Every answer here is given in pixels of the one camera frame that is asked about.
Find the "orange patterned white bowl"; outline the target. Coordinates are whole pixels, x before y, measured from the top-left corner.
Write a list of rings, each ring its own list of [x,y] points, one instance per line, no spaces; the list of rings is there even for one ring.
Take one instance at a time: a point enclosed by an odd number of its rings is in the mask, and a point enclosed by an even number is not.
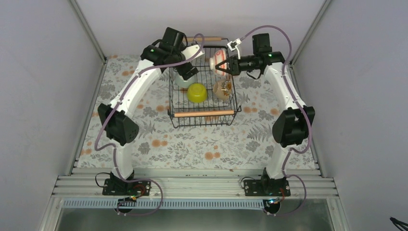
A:
[[[220,49],[215,52],[215,54],[209,58],[209,67],[215,74],[220,76],[226,76],[227,73],[216,69],[216,65],[225,61],[227,59],[227,51],[225,49]]]

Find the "teal striped bowl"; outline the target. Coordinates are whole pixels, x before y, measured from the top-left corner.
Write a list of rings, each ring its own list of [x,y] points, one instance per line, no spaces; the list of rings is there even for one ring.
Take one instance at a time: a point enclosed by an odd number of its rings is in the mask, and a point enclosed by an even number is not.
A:
[[[196,83],[197,78],[196,75],[190,77],[189,79],[185,80],[182,76],[176,75],[175,77],[175,83],[177,86],[180,88],[187,89],[191,84]]]

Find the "black wire dish rack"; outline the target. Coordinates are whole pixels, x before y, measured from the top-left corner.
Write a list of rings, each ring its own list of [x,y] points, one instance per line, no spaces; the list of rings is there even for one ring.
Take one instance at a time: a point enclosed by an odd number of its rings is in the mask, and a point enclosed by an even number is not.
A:
[[[189,80],[169,70],[167,113],[173,127],[229,126],[241,111],[233,77],[211,69],[215,55],[228,58],[227,47],[206,45],[203,56],[192,61],[198,72]]]

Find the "cream floral bowl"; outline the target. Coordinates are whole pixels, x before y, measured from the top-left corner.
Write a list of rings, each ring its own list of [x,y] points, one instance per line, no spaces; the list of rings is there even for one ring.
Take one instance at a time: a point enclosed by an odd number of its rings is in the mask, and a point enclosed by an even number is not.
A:
[[[228,79],[217,81],[213,86],[213,93],[218,99],[226,101],[232,93],[232,81]]]

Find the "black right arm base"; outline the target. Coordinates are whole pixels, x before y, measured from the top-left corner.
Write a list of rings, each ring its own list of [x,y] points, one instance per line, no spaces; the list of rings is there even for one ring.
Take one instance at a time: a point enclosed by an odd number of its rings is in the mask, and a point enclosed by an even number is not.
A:
[[[270,178],[266,168],[263,169],[260,179],[252,177],[244,177],[240,181],[241,187],[244,189],[245,196],[290,196],[290,186],[286,177]]]

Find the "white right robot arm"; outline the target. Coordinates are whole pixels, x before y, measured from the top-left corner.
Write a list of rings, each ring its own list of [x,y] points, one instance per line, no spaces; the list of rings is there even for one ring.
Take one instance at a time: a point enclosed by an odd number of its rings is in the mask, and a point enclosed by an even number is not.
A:
[[[284,167],[289,153],[296,146],[309,140],[315,110],[307,106],[297,93],[285,59],[279,51],[273,51],[268,33],[252,36],[253,54],[242,56],[239,53],[228,57],[225,50],[217,51],[209,59],[210,69],[217,74],[238,76],[242,72],[258,70],[272,86],[280,107],[280,115],[272,126],[272,136],[276,143],[271,161],[264,169],[266,180],[261,182],[261,191],[267,196],[279,190],[277,179],[285,177]]]

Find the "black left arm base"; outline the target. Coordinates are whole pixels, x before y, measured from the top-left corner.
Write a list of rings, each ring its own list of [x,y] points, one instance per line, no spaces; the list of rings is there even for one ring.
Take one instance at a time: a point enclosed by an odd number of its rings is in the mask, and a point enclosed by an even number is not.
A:
[[[102,195],[117,195],[117,196],[148,196],[150,193],[151,182],[147,180],[139,180],[136,182],[124,182],[113,173],[109,174],[109,178],[105,179],[102,186]]]

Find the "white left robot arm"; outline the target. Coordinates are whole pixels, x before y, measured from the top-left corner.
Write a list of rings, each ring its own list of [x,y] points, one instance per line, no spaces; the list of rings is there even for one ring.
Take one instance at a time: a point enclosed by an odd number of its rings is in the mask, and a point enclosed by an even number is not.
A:
[[[191,62],[204,55],[204,36],[196,34],[188,44],[185,33],[167,27],[161,39],[146,46],[140,61],[125,86],[108,104],[98,106],[102,128],[98,133],[94,149],[100,151],[113,148],[114,167],[112,175],[117,178],[115,189],[122,195],[133,191],[134,173],[132,156],[125,151],[138,135],[139,126],[132,120],[140,100],[148,88],[168,68],[176,69],[184,79],[190,79],[198,70]]]

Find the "lime green bowl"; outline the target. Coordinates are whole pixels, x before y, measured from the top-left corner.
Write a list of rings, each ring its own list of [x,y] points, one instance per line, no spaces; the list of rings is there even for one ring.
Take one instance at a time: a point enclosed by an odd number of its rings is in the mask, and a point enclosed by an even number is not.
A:
[[[207,89],[201,83],[193,83],[187,89],[187,98],[190,102],[202,103],[207,97]]]

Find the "floral patterned table mat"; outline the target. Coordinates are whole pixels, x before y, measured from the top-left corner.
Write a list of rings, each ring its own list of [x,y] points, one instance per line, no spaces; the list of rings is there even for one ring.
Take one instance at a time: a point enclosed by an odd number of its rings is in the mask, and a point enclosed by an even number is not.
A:
[[[120,92],[138,61],[136,55],[112,55],[108,59],[78,167],[114,166],[111,147],[94,149],[93,142],[102,127],[97,107]],[[167,73],[163,74],[137,105],[133,119],[140,131],[126,149],[132,152],[134,167],[256,169],[271,160],[275,149],[272,124],[279,117],[280,106],[264,77],[257,81],[245,73],[234,77],[242,111],[230,126],[174,128],[167,114],[168,82]]]

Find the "aluminium frame rail left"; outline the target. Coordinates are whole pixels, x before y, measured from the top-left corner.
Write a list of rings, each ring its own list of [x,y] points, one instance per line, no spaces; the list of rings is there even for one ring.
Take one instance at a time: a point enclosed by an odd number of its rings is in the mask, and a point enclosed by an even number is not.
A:
[[[38,174],[44,197],[41,217],[46,216],[57,177],[73,161],[102,68],[76,4],[71,0],[51,0],[49,4],[52,26],[44,67],[48,75],[43,83],[47,99],[42,109],[45,124]]]

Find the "aluminium frame rail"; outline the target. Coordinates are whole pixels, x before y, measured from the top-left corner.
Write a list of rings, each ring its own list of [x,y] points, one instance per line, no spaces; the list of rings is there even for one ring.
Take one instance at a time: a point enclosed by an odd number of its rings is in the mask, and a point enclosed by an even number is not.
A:
[[[45,124],[38,174],[44,197],[41,217],[46,216],[57,177],[73,161],[102,68],[76,4],[71,0],[51,0],[49,4],[52,26],[44,67],[48,75],[43,83],[47,99],[42,109]]]
[[[309,29],[307,30],[304,38],[302,39],[299,47],[297,48],[293,59],[291,61],[291,75],[292,75],[292,81],[294,83],[294,86],[299,92],[299,95],[304,99],[305,94],[304,90],[302,90],[301,86],[301,74],[302,71],[298,70],[299,62],[300,62],[300,57],[305,50],[305,48],[308,46],[312,36],[314,35],[314,32],[318,28],[321,20],[323,19],[323,16],[326,14],[327,10],[331,6],[332,1],[331,0],[325,0],[323,1],[322,5],[320,6],[319,11],[317,12],[315,18],[313,19]],[[334,180],[333,177],[328,176],[328,172],[324,163],[324,153],[321,152],[321,148],[319,146],[319,141],[316,139],[316,137],[312,138],[312,141],[310,142],[310,147],[311,147],[311,152],[313,154],[313,158],[315,160],[315,163],[319,166],[319,171],[320,175],[322,178]],[[344,208],[341,203],[341,198],[339,194],[336,194],[334,198],[330,199],[327,198],[327,205],[329,207],[329,214],[332,220],[332,228],[334,231],[348,231],[350,230],[349,224],[347,222],[347,219],[345,217],[344,213]]]

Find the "aluminium front mounting rail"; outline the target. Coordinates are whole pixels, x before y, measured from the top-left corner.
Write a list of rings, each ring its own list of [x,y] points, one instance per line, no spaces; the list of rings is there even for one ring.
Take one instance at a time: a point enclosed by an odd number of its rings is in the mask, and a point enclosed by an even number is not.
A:
[[[69,176],[59,176],[54,197],[102,197],[102,183],[106,175],[98,175],[106,168],[74,168]],[[162,188],[165,199],[243,199],[242,177],[257,178],[261,169],[158,169],[136,168],[136,178],[147,177]],[[326,199],[339,196],[334,179],[323,178],[319,170],[289,170],[305,183],[307,198]]]

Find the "aluminium frame rail right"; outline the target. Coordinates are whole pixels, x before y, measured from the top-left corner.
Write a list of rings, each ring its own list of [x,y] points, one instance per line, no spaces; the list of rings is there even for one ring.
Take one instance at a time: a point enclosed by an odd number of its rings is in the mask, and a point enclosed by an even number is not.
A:
[[[307,30],[304,38],[302,39],[299,47],[297,48],[293,59],[291,61],[291,75],[292,75],[292,81],[294,83],[294,86],[299,92],[299,95],[304,99],[305,94],[304,90],[302,90],[301,86],[301,74],[302,71],[298,70],[299,62],[300,62],[300,57],[305,50],[305,48],[308,46],[312,36],[314,35],[314,32],[318,28],[321,20],[323,19],[323,16],[326,14],[327,10],[331,6],[332,1],[331,0],[325,0],[323,1],[322,5],[320,6],[319,11],[317,12],[315,18],[313,19],[309,29]],[[315,163],[319,166],[319,171],[320,175],[322,178],[334,180],[333,177],[328,176],[328,172],[324,163],[324,153],[321,152],[321,148],[319,146],[319,141],[316,139],[316,137],[312,138],[312,141],[310,142],[310,147],[311,147],[311,152],[313,154],[313,158],[315,160]],[[344,208],[341,203],[341,198],[339,194],[336,194],[334,198],[330,199],[327,198],[327,205],[329,207],[329,214],[332,220],[332,228],[334,231],[348,231],[350,230],[349,224],[347,222],[347,219],[345,217],[344,213]]]

